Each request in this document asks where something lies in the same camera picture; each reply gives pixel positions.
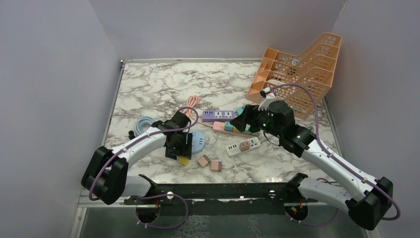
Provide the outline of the green plug adapter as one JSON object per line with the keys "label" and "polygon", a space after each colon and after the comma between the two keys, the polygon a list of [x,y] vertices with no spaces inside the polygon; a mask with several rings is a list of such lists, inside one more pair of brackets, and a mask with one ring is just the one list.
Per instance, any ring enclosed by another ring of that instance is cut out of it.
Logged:
{"label": "green plug adapter", "polygon": [[248,134],[248,135],[251,134],[251,132],[250,132],[250,125],[249,124],[246,125],[245,130],[242,133],[243,134]]}
{"label": "green plug adapter", "polygon": [[261,134],[261,131],[257,131],[257,132],[252,132],[250,133],[250,135],[255,136],[255,137],[259,137]]}

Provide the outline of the yellow plug adapter front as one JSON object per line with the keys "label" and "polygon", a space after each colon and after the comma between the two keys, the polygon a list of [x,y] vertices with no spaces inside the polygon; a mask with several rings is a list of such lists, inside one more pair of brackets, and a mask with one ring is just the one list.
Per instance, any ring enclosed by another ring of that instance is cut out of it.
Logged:
{"label": "yellow plug adapter front", "polygon": [[188,157],[178,157],[178,158],[177,158],[177,162],[178,162],[179,164],[183,165],[183,166],[188,165],[188,163],[189,163],[190,161],[191,161],[191,159],[190,159],[190,158],[188,158]]}

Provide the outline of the dark teal plug adapter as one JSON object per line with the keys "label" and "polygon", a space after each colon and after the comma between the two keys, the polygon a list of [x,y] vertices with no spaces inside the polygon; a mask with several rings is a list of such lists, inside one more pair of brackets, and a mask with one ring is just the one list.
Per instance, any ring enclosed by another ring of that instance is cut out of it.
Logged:
{"label": "dark teal plug adapter", "polygon": [[233,131],[234,126],[230,122],[227,121],[227,122],[224,123],[224,130],[225,131]]}

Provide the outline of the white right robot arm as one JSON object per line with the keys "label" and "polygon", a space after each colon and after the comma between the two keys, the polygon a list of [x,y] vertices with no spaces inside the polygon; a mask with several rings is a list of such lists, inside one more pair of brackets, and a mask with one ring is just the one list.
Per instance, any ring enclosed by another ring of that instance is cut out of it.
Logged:
{"label": "white right robot arm", "polygon": [[393,183],[382,177],[371,176],[335,154],[316,134],[295,123],[294,112],[284,101],[274,101],[267,109],[246,105],[244,111],[230,121],[240,132],[271,134],[279,145],[302,158],[339,183],[333,186],[306,175],[294,176],[286,187],[286,196],[293,202],[301,198],[315,199],[347,212],[349,217],[365,230],[374,230],[391,207]]}

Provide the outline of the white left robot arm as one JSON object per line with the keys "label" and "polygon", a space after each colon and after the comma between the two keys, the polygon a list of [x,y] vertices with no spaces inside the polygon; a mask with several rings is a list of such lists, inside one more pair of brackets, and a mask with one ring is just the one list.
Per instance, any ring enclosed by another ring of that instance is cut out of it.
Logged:
{"label": "white left robot arm", "polygon": [[91,201],[113,204],[125,196],[137,196],[143,203],[151,203],[156,196],[154,183],[146,176],[129,176],[128,170],[155,150],[165,149],[169,159],[192,157],[192,133],[196,124],[181,111],[166,121],[155,121],[141,135],[111,149],[101,146],[95,150],[81,179]]}

